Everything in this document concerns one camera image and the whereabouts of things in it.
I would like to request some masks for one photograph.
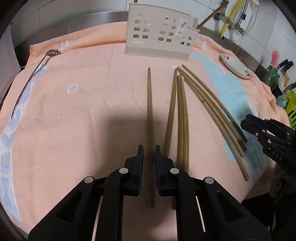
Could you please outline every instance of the silver screw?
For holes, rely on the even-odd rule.
[[[93,179],[92,177],[86,177],[86,178],[84,179],[84,182],[85,182],[85,183],[92,183],[93,180],[94,180],[94,179]]]
[[[128,169],[125,168],[125,167],[123,167],[123,168],[120,168],[120,169],[119,169],[119,172],[120,172],[121,174],[126,174],[126,173],[128,173]]]
[[[213,184],[213,183],[214,183],[214,179],[211,178],[211,177],[207,177],[207,178],[205,179],[205,182],[206,182],[207,184]]]
[[[178,173],[179,173],[179,169],[178,169],[178,168],[172,168],[172,169],[170,170],[170,172],[171,172],[172,174],[178,174]]]

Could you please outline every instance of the white oval dish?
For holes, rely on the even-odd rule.
[[[220,54],[220,56],[226,67],[238,77],[246,80],[253,78],[250,70],[241,61],[225,53]]]

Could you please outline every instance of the plastic utensil caddy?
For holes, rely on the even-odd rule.
[[[199,29],[198,18],[173,9],[130,3],[126,54],[188,59]]]

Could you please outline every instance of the yellow pipe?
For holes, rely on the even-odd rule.
[[[241,5],[243,4],[243,2],[244,2],[244,0],[238,0],[238,2],[236,3],[234,9],[232,10],[231,14],[229,15],[230,21],[233,20],[234,16],[239,11],[239,9],[240,9]],[[225,31],[226,31],[226,29],[227,29],[228,26],[229,26],[228,23],[225,23],[224,24],[224,26],[223,26],[223,28],[222,28],[222,30],[220,32],[221,38],[223,38],[224,33],[225,33]]]

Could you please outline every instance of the pink bottle brush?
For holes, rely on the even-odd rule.
[[[274,50],[272,52],[272,57],[271,57],[271,62],[270,62],[270,65],[273,67],[273,68],[277,68],[278,64],[279,64],[279,58],[281,57],[280,53],[278,50]]]

